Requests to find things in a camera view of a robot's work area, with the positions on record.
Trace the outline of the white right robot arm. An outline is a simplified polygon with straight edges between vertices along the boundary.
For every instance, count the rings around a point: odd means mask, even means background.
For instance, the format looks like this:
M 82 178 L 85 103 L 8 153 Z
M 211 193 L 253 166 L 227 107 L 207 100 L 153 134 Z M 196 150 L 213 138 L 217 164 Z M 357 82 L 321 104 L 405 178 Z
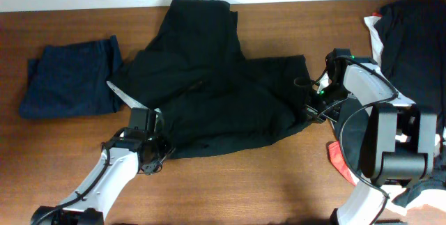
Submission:
M 412 187 L 433 171 L 436 115 L 400 93 L 371 58 L 355 57 L 349 49 L 333 49 L 325 70 L 303 86 L 310 90 L 305 112 L 311 123 L 339 120 L 339 107 L 348 96 L 368 114 L 360 143 L 358 182 L 330 223 L 374 224 L 390 199 L 388 183 Z

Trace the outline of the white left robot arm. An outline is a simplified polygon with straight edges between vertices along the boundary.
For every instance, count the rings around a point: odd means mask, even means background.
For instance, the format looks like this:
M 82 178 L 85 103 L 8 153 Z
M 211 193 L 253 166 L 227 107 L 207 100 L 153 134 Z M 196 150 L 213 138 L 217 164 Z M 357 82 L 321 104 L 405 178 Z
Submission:
M 128 126 L 101 144 L 100 159 L 82 183 L 60 204 L 40 206 L 30 224 L 104 224 L 123 188 L 138 174 L 160 172 L 172 152 L 155 132 L 159 118 L 154 110 L 131 109 Z

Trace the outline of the black shorts with white trim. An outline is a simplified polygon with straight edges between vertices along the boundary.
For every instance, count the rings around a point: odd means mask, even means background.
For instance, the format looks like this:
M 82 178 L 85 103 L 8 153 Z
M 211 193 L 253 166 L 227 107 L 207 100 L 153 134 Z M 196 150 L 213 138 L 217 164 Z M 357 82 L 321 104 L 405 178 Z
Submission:
M 161 113 L 173 158 L 269 146 L 307 127 L 305 58 L 246 59 L 225 1 L 173 0 L 149 45 L 110 82 Z

